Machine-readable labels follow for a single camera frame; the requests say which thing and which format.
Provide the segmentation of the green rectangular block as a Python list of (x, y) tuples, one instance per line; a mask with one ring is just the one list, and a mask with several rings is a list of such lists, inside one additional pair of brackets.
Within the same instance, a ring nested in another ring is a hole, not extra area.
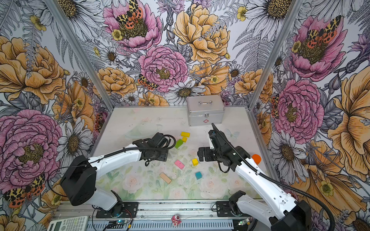
[(176, 141), (175, 148), (179, 149), (184, 144), (184, 141), (182, 139), (179, 139)]

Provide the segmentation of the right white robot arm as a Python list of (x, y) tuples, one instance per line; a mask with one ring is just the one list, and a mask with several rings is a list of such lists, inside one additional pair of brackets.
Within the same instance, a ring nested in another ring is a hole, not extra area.
[(263, 199), (259, 202), (237, 191), (222, 209), (235, 217), (252, 216), (273, 231), (310, 230), (312, 216), (308, 203), (298, 202), (276, 183), (267, 180), (250, 154), (240, 146), (234, 147), (223, 132), (214, 128), (208, 132), (208, 137), (210, 145), (198, 149), (199, 160), (224, 164), (246, 180)]

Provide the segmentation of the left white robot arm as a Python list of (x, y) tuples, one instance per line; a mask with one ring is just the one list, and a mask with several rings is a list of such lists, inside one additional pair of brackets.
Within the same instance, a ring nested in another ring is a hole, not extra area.
[(120, 217), (126, 212), (122, 199), (113, 189), (104, 188), (100, 180), (131, 163), (144, 161), (148, 166), (152, 161), (165, 162), (175, 145), (175, 137), (157, 132), (109, 154), (78, 156), (66, 168), (60, 185), (73, 206), (92, 205), (109, 217)]

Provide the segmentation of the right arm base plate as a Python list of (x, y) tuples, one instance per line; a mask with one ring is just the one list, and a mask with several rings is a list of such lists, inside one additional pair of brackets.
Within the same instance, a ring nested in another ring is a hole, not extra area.
[(218, 217), (250, 217), (249, 214), (242, 213), (237, 207), (236, 202), (216, 201), (215, 211)]

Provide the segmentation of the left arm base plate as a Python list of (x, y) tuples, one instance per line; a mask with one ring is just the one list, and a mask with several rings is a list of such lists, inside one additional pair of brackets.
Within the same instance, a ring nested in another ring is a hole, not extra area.
[(138, 211), (138, 202), (117, 202), (110, 210), (98, 208), (97, 218), (135, 218)]

